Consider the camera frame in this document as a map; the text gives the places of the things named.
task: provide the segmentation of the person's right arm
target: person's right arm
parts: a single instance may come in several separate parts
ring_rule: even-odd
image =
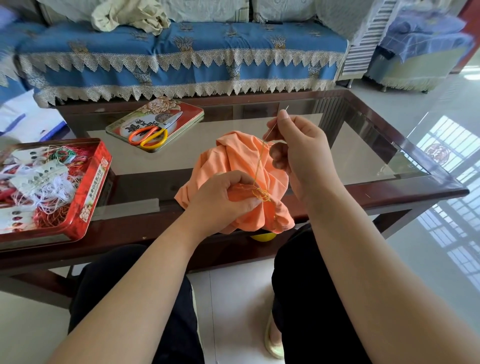
[[[267,126],[274,128],[268,141],[287,143],[270,149],[274,166],[287,171],[304,203],[335,288],[372,362],[479,363],[479,337],[400,260],[350,196],[323,131],[284,110]]]

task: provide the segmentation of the orange fabric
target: orange fabric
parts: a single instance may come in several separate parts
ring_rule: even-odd
[[[253,211],[236,219],[222,233],[230,234],[235,229],[256,231],[261,228],[281,233],[295,225],[287,207],[280,201],[288,188],[288,175],[273,167],[269,155],[272,145],[273,143],[265,143],[256,180],[260,188],[268,191],[270,201],[260,203]],[[180,188],[175,199],[183,208],[187,208],[200,186],[215,173],[241,170],[255,178],[261,150],[262,140],[256,136],[236,131],[225,134],[216,140],[216,147],[200,155],[190,180]],[[230,201],[241,201],[252,196],[251,186],[234,185],[228,189]]]

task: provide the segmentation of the black pants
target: black pants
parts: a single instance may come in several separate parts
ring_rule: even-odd
[[[144,253],[142,245],[115,249],[89,264],[79,278],[69,332]],[[280,248],[272,276],[273,316],[282,332],[285,362],[370,363],[335,290],[309,225]],[[154,364],[204,363],[192,287],[184,277],[158,345]]]

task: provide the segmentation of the tile grout line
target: tile grout line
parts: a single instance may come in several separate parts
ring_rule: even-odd
[[[214,364],[218,364],[218,361],[216,361],[215,325],[214,325],[214,322],[213,322],[212,278],[210,277],[210,271],[208,271],[208,282],[210,283],[210,302],[211,302],[211,305],[212,305],[213,350],[215,352],[215,363]]]

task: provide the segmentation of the blue sofa cover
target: blue sofa cover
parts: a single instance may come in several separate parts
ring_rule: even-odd
[[[0,31],[0,105],[31,89],[15,64],[18,47],[35,38],[45,27],[35,23],[13,23]]]
[[[128,100],[332,87],[348,42],[322,25],[172,23],[155,37],[61,23],[19,47],[37,100]]]

